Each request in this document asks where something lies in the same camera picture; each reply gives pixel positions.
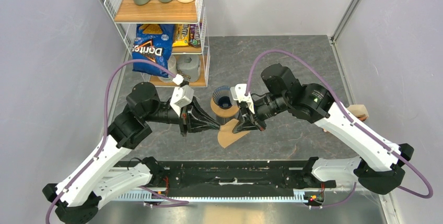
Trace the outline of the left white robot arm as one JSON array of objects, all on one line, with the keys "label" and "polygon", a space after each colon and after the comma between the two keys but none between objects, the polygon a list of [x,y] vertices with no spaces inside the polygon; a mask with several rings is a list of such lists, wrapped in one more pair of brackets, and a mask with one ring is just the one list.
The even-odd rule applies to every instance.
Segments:
[{"label": "left white robot arm", "polygon": [[94,151],[60,183],[49,183],[43,194],[51,202],[50,213],[63,223],[88,223],[109,201],[140,186],[159,186],[166,181],[164,168],[153,157],[110,179],[104,176],[151,133],[149,124],[174,124],[181,135],[220,128],[199,105],[191,87],[176,87],[170,99],[161,101],[149,82],[135,85],[124,110],[107,124]]}]

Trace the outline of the brown paper coffee filter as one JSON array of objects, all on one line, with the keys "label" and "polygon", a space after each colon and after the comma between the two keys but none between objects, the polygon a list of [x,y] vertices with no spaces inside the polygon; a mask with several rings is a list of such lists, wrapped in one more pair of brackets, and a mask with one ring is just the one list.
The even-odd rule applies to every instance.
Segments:
[{"label": "brown paper coffee filter", "polygon": [[234,130],[234,127],[237,125],[238,122],[239,121],[237,119],[232,119],[220,127],[220,130],[217,134],[217,140],[221,147],[227,148],[234,142],[238,141],[239,139],[250,133],[250,131],[242,131],[240,133],[234,134],[232,131]]}]

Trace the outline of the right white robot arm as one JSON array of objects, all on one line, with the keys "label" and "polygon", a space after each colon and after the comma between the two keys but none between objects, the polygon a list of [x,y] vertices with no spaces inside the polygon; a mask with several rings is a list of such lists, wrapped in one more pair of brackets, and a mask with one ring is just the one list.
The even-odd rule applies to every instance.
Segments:
[{"label": "right white robot arm", "polygon": [[356,152],[356,157],[347,159],[310,158],[301,173],[306,186],[357,182],[371,192],[385,195],[401,185],[403,166],[414,152],[411,145],[382,138],[336,102],[325,87],[301,84],[286,66],[273,64],[261,73],[261,78],[268,91],[257,100],[246,92],[246,84],[231,87],[232,98],[240,108],[233,133],[263,131],[267,119],[288,112],[333,134]]}]

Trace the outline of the glass coffee carafe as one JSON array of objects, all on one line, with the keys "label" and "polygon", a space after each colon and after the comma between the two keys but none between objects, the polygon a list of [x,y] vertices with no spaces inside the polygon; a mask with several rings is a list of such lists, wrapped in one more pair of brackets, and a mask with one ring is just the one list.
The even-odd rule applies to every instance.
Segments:
[{"label": "glass coffee carafe", "polygon": [[238,118],[238,113],[232,115],[232,116],[217,116],[217,122],[220,125],[225,125],[227,124],[229,121],[233,120],[233,119],[237,119]]}]

